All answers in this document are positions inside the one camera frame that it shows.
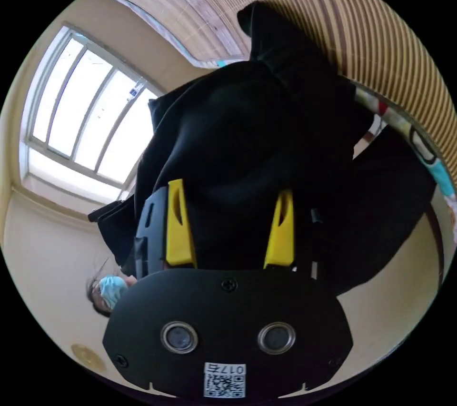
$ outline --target colorful fabric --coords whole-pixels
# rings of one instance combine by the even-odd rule
[[[397,110],[360,88],[357,88],[356,90],[356,101],[368,108],[374,114],[379,115],[386,124],[400,133],[405,141],[413,148],[419,160],[431,173],[449,208],[449,215],[454,233],[454,243],[457,245],[457,197],[443,162],[416,128]]]

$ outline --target round object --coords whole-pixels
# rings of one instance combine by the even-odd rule
[[[295,330],[284,322],[274,322],[258,334],[258,346],[270,355],[287,352],[295,343]]]
[[[89,368],[96,373],[103,373],[106,371],[105,363],[92,349],[89,349],[82,344],[73,344],[71,346],[71,351],[76,359],[86,368]]]
[[[233,292],[237,289],[238,284],[234,279],[229,277],[222,281],[221,287],[222,290],[225,290],[226,292]]]
[[[123,355],[116,355],[114,357],[114,361],[121,368],[127,368],[129,366],[129,363],[128,363],[127,359]]]
[[[185,322],[170,322],[162,329],[160,339],[162,344],[175,354],[188,354],[199,343],[197,332]]]

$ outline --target screw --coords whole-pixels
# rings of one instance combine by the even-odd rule
[[[224,279],[221,284],[222,290],[224,292],[233,292],[238,287],[238,284],[234,279]]]
[[[129,366],[129,363],[127,359],[123,355],[116,355],[114,357],[114,361],[121,367],[121,368],[127,368]]]
[[[334,357],[331,359],[328,363],[332,368],[339,366],[341,364],[341,358],[339,357]]]

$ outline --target window frame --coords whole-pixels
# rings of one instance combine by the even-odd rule
[[[48,130],[47,130],[47,135],[46,135],[46,140],[41,141],[38,138],[33,136],[33,129],[35,126],[35,121],[37,118],[37,113],[38,109],[40,106],[40,101],[43,96],[43,92],[45,90],[46,84],[49,80],[49,77],[61,55],[63,50],[65,49],[66,45],[69,43],[71,39],[74,39],[75,41],[79,42],[82,44],[82,48],[79,51],[78,55],[76,56],[72,66],[68,70],[61,86],[58,92],[58,95],[56,97],[56,100],[53,105],[53,109],[51,112],[51,117],[49,120],[48,124]],[[92,98],[90,105],[84,115],[84,119],[79,126],[78,134],[75,140],[75,144],[73,146],[73,150],[71,155],[64,155],[61,152],[55,150],[51,146],[49,146],[49,138],[50,138],[50,132],[52,129],[53,122],[55,120],[55,115],[57,112],[57,108],[60,103],[60,99],[63,95],[64,89],[73,74],[74,69],[76,68],[77,64],[79,63],[80,59],[84,55],[85,51],[91,51],[103,60],[105,60],[107,63],[109,63],[112,68],[108,72],[107,76],[97,89],[94,97]],[[78,145],[81,141],[82,135],[84,133],[84,130],[86,128],[86,125],[88,123],[88,120],[90,118],[90,115],[93,111],[93,108],[95,107],[100,95],[103,93],[104,89],[107,87],[109,84],[109,81],[111,80],[112,76],[115,74],[117,70],[120,70],[122,73],[124,73],[126,76],[129,78],[133,79],[134,81],[141,82],[143,86],[138,90],[137,94],[132,97],[132,99],[126,104],[118,118],[116,119],[114,125],[112,126],[109,134],[107,135],[103,147],[100,151],[95,169],[92,170],[90,168],[87,168],[83,165],[80,165],[79,163],[76,163],[75,156],[76,152],[78,150]],[[61,25],[60,30],[56,33],[55,37],[47,47],[44,56],[42,57],[40,64],[38,65],[36,71],[35,71],[35,76],[34,79],[37,78],[35,84],[30,85],[29,89],[29,94],[28,98],[30,97],[30,101],[28,105],[30,106],[30,109],[27,110],[28,113],[25,112],[24,110],[24,115],[27,115],[27,123],[25,125],[25,134],[23,135],[22,141],[20,141],[20,154],[19,154],[19,166],[20,166],[20,175],[21,175],[21,181],[24,183],[24,181],[29,178],[33,177],[34,179],[41,181],[43,184],[50,186],[53,188],[54,191],[58,190],[59,192],[63,192],[67,195],[79,198],[81,200],[85,200],[86,202],[90,203],[95,203],[97,205],[105,203],[104,198],[100,198],[100,201],[95,201],[94,199],[90,198],[89,196],[84,196],[80,194],[75,194],[74,192],[71,192],[65,188],[56,186],[52,182],[49,182],[40,176],[37,176],[30,172],[29,170],[29,150],[30,148],[34,149],[35,151],[39,152],[40,154],[44,155],[45,157],[73,170],[76,171],[84,176],[87,176],[89,178],[95,179],[99,182],[108,184],[110,186],[116,187],[119,189],[119,193],[117,196],[117,199],[125,199],[128,196],[130,196],[134,189],[135,189],[135,177],[136,177],[136,170],[138,166],[138,162],[141,158],[137,160],[135,163],[134,167],[130,171],[127,179],[125,180],[124,183],[114,181],[108,177],[98,175],[97,172],[99,170],[100,164],[103,160],[103,157],[108,149],[108,146],[114,136],[114,134],[117,131],[117,128],[129,112],[130,108],[133,106],[133,104],[136,102],[136,100],[139,98],[139,96],[143,93],[145,89],[150,90],[154,95],[157,97],[160,97],[164,94],[164,91],[154,82],[150,80],[149,77],[144,75],[141,71],[139,71],[134,65],[132,65],[130,62],[128,62],[124,57],[120,56],[117,52],[114,50],[110,49],[108,46],[105,44],[101,43],[99,40],[91,36],[89,33],[81,30],[79,27],[74,26],[73,24],[70,24],[68,22],[63,22]]]

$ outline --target yellow bracket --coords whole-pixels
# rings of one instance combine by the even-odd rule
[[[182,179],[168,183],[166,249],[166,260],[171,267],[192,264],[197,268]]]
[[[276,201],[263,268],[289,267],[294,261],[294,205],[292,192],[284,190]]]

